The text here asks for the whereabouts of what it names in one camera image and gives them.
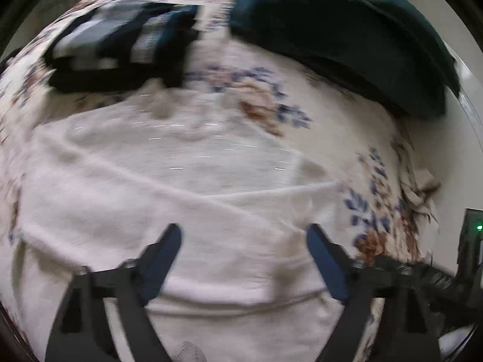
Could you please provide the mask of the white gloved hand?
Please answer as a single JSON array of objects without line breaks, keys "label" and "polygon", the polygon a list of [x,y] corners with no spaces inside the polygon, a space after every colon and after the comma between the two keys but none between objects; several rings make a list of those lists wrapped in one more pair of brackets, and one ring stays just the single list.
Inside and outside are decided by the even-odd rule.
[{"label": "white gloved hand", "polygon": [[171,355],[171,360],[173,362],[206,362],[207,359],[197,345],[184,341],[182,342],[177,350]]}]

